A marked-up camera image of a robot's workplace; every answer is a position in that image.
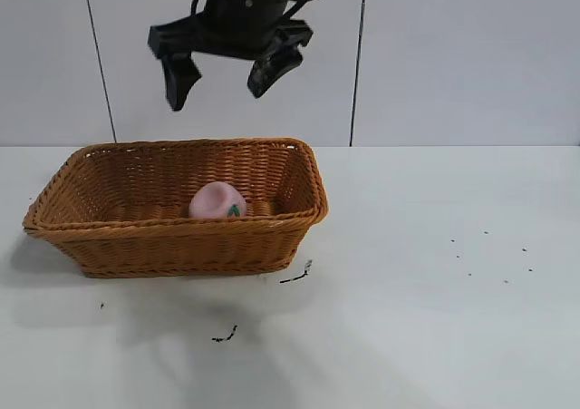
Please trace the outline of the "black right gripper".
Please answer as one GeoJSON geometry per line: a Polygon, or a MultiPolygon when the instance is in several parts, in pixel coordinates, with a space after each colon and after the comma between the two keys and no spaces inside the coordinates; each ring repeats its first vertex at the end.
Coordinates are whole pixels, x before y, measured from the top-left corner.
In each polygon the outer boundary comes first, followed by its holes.
{"type": "Polygon", "coordinates": [[[183,109],[189,91],[202,77],[189,55],[193,52],[245,60],[275,52],[252,66],[247,88],[255,98],[300,66],[303,56],[298,48],[286,46],[308,45],[313,31],[305,21],[285,13],[289,1],[192,0],[186,17],[153,25],[148,45],[161,61],[171,110],[183,109]]]}

